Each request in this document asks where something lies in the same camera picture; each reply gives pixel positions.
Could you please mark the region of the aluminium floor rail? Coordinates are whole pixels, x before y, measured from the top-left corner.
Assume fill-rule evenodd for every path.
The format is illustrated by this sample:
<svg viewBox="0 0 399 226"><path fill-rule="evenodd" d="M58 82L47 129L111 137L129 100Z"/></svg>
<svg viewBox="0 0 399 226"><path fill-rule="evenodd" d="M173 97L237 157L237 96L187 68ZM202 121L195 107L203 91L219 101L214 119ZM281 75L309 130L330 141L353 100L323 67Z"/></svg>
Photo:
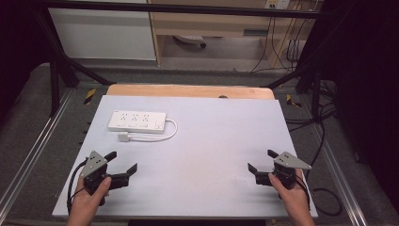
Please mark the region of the aluminium floor rail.
<svg viewBox="0 0 399 226"><path fill-rule="evenodd" d="M5 194L0 199L0 221L4 221L10 211L12 205L15 203L19 193L21 192L25 181L27 180L32 169L40 158L40 155L45 148L49 138L53 134L58 125L65 109L67 108L71 97L74 95L75 89L67 89L60 100L60 107L55 115L50 117L46 122L44 128L41 130L39 137L36 139L34 145L30 149L27 157L20 166Z"/></svg>
<svg viewBox="0 0 399 226"><path fill-rule="evenodd" d="M321 150L325 161L327 162L327 167L330 171L331 177L335 186L337 187L338 193L343 202L343 206L349 216L353 226L367 226L367 220L363 215L361 208L356 200L356 197L351 189L350 184L347 182L345 175L333 154L332 149L326 138L323 137L325 134L323 128L319 124L314 124L312 126L314 133L317 135L318 139L323 142L321 145Z"/></svg>

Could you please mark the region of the white power strip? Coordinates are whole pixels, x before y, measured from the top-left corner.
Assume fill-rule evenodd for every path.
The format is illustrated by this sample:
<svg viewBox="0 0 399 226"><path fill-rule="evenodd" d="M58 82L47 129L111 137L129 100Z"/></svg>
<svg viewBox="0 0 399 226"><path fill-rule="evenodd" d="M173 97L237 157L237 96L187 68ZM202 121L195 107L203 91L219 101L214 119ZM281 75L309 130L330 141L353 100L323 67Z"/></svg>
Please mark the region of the white power strip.
<svg viewBox="0 0 399 226"><path fill-rule="evenodd" d="M113 132L162 134L167 114L160 112L115 110L108 123Z"/></svg>

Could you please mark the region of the person's left hand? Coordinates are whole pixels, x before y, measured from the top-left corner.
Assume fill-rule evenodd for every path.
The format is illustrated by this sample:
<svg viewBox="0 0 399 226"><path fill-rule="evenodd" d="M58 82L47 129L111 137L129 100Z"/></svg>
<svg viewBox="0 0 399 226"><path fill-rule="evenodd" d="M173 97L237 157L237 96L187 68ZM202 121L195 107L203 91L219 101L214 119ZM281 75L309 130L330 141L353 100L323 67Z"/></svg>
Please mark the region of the person's left hand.
<svg viewBox="0 0 399 226"><path fill-rule="evenodd" d="M90 226L99 208L103 197L108 195L108 189L112 179L106 177L99 185L97 190L90 195L85 191L84 180L80 178L75 191L77 194L72 201L67 226Z"/></svg>

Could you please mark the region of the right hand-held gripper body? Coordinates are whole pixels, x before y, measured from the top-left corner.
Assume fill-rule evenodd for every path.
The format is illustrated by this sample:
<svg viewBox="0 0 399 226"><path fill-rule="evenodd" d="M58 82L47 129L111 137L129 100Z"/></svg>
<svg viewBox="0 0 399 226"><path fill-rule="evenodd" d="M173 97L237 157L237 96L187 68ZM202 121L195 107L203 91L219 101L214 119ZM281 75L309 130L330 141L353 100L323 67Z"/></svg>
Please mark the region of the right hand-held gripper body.
<svg viewBox="0 0 399 226"><path fill-rule="evenodd" d="M292 189L296 184L296 169L311 170L312 166L300 160L296 156L283 152L273 158L273 174L281 181L286 189Z"/></svg>

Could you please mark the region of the black curtain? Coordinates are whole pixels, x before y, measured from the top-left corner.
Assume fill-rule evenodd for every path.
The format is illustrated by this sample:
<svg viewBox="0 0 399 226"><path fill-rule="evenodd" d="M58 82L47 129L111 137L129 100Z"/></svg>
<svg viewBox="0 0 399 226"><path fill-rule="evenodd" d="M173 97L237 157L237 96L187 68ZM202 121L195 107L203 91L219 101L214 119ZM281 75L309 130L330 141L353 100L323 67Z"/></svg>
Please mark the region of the black curtain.
<svg viewBox="0 0 399 226"><path fill-rule="evenodd" d="M399 0L324 0L301 61L326 38L321 74L336 83L339 115L399 217Z"/></svg>
<svg viewBox="0 0 399 226"><path fill-rule="evenodd" d="M42 39L27 0L0 0L0 121L30 72L48 61Z"/></svg>

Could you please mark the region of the black metal frame crossbar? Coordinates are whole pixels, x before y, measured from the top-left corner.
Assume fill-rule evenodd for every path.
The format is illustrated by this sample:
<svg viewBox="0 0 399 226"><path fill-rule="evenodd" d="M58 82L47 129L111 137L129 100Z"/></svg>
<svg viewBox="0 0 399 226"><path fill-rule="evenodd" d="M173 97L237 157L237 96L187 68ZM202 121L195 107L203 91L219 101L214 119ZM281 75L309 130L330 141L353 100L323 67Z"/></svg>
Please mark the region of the black metal frame crossbar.
<svg viewBox="0 0 399 226"><path fill-rule="evenodd" d="M320 11L298 11L298 10L287 10L287 9L233 8L233 7L139 4L139 3L71 1L71 0L34 0L34 1L36 4L39 4L40 6L47 8L187 13L187 14L209 14L209 15L236 15L236 16L299 18L299 19L322 19L331 16L331 13L320 12Z"/></svg>

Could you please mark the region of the grey chair base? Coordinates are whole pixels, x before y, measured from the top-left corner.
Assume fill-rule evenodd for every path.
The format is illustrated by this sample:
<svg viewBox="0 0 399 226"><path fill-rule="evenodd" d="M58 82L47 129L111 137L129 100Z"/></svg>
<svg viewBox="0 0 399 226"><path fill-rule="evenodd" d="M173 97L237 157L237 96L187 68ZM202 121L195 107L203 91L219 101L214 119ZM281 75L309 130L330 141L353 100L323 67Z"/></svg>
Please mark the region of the grey chair base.
<svg viewBox="0 0 399 226"><path fill-rule="evenodd" d="M175 39L185 43L198 45L200 48L206 47L206 43L202 36L175 36Z"/></svg>

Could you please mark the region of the black metal frame stand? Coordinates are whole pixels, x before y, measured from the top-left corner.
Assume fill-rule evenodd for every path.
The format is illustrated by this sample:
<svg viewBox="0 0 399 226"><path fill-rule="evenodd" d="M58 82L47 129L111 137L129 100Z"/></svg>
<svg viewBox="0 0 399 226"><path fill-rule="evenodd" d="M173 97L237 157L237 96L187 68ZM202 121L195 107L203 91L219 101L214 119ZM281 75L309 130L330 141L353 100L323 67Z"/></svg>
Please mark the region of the black metal frame stand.
<svg viewBox="0 0 399 226"><path fill-rule="evenodd" d="M280 85L290 81L299 76L295 90L297 93L305 93L308 89L312 89L311 95L311 116L319 119L319 101L321 88L321 70L318 67L302 66L295 69L293 72L283 76L282 78L265 85L268 89L275 89Z"/></svg>
<svg viewBox="0 0 399 226"><path fill-rule="evenodd" d="M38 12L34 12L33 16L44 36L43 40L48 50L52 92L51 117L53 117L60 108L59 78L62 78L64 84L68 88L76 88L79 85L79 80L74 70L83 73L102 85L114 85L114 82L102 78L97 73L92 72L67 56L56 33L56 29L50 22L50 17L46 16L41 9Z"/></svg>

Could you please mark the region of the white cabinet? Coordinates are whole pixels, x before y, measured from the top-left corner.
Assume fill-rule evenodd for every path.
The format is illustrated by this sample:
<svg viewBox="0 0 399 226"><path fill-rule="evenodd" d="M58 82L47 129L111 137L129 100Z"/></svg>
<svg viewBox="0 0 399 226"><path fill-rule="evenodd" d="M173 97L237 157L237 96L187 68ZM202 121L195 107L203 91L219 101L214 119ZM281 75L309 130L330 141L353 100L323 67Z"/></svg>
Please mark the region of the white cabinet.
<svg viewBox="0 0 399 226"><path fill-rule="evenodd" d="M49 12L69 57L156 59L148 12L62 8Z"/></svg>

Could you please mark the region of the person's right hand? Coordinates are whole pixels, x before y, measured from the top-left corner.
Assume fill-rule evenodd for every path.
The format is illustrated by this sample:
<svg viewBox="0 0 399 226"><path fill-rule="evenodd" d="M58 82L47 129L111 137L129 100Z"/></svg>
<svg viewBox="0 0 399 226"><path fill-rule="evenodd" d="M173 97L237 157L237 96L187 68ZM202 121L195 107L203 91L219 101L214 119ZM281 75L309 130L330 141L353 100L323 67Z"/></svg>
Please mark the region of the person's right hand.
<svg viewBox="0 0 399 226"><path fill-rule="evenodd" d="M281 181L272 173L268 178L277 192L279 193L289 218L294 226L315 226L311 217L310 207L306 192L300 185L295 185L292 189L286 189Z"/></svg>

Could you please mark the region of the wooden table board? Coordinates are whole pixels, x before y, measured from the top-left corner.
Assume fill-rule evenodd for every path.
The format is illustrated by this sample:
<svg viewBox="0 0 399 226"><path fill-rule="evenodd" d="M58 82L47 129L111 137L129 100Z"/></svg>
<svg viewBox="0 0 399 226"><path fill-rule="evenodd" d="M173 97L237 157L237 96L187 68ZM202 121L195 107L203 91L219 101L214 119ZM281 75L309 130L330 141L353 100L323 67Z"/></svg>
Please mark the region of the wooden table board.
<svg viewBox="0 0 399 226"><path fill-rule="evenodd" d="M107 95L118 96L162 96L162 97L200 97L229 99L274 100L271 89L248 88L238 86L188 86L188 85L150 85L150 84L114 84Z"/></svg>

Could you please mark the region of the white wall socket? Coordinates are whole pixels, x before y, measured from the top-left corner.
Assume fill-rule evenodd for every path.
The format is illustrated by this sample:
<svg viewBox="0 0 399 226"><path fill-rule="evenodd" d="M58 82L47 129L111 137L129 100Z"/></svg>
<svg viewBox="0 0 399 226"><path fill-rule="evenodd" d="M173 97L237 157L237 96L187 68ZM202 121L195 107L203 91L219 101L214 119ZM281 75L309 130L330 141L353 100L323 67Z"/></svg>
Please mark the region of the white wall socket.
<svg viewBox="0 0 399 226"><path fill-rule="evenodd" d="M290 0L266 0L264 7L271 9L287 9Z"/></svg>

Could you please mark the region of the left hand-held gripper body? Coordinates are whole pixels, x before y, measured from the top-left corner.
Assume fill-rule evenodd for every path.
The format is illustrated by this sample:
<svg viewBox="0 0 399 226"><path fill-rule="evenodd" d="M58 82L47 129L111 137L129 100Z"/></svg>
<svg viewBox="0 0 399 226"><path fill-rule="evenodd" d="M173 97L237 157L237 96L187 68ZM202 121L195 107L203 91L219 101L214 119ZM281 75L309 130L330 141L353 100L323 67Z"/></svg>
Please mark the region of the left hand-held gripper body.
<svg viewBox="0 0 399 226"><path fill-rule="evenodd" d="M80 173L85 190L92 195L104 179L108 161L99 153L92 151Z"/></svg>

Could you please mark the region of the light wooden desk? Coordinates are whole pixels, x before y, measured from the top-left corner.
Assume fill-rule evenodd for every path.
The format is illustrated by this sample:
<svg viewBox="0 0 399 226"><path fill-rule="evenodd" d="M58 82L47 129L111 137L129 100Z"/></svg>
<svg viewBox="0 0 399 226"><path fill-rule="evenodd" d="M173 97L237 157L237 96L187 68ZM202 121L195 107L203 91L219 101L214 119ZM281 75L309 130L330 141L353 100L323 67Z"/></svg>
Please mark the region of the light wooden desk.
<svg viewBox="0 0 399 226"><path fill-rule="evenodd" d="M150 4L265 8L266 0L148 0ZM318 0L290 0L288 10L314 11ZM262 18L236 15L209 15L152 12L152 31L156 36L205 36L259 38L266 49L269 65L282 65L283 49L288 40L305 40L312 20L294 18Z"/></svg>

